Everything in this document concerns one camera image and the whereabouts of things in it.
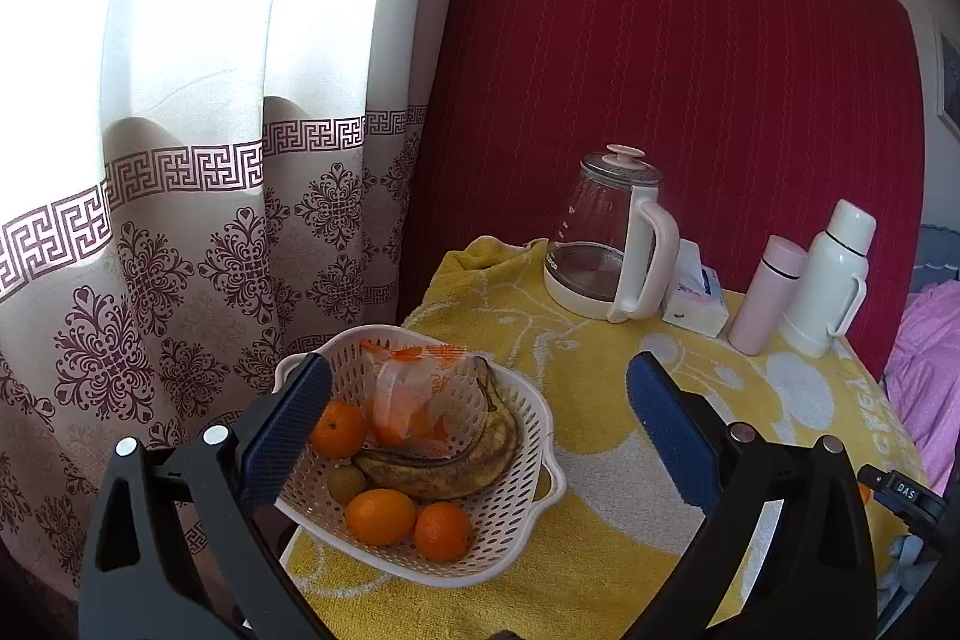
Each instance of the tissue box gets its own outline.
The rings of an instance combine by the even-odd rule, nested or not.
[[[712,268],[700,263],[696,242],[680,240],[662,317],[667,323],[705,336],[717,336],[730,317],[720,279]]]

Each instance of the pink thermos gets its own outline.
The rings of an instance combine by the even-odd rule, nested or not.
[[[760,265],[737,311],[727,340],[747,356],[755,356],[766,344],[806,266],[806,251],[789,239],[773,236],[767,241]]]

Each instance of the electric kettle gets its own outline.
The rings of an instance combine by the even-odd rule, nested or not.
[[[664,177],[626,145],[587,153],[560,227],[547,245],[544,284],[578,316],[611,323],[659,308],[680,233],[656,198]]]

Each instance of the blue gripper pad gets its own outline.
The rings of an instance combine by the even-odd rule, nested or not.
[[[272,504],[333,391],[330,363],[308,353],[277,393],[253,400],[239,423],[253,432],[238,448],[240,506]]]
[[[627,399],[686,504],[709,517],[720,501],[716,455],[680,403],[682,393],[649,353],[627,367]]]

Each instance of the thermos handle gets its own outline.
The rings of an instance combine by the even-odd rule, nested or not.
[[[860,309],[863,300],[867,298],[867,281],[858,274],[854,274],[853,279],[856,280],[856,293],[853,295],[853,301],[844,313],[843,319],[840,320],[840,325],[836,329],[827,328],[827,333],[830,336],[843,336],[847,333],[850,324],[853,323],[853,316]]]
[[[654,314],[670,284],[674,266],[677,266],[680,250],[677,221],[645,191],[636,186],[632,190],[620,282],[607,315],[611,323],[621,323],[628,317],[645,319]],[[654,230],[653,258],[650,257],[649,242],[644,241],[648,236],[645,224]]]

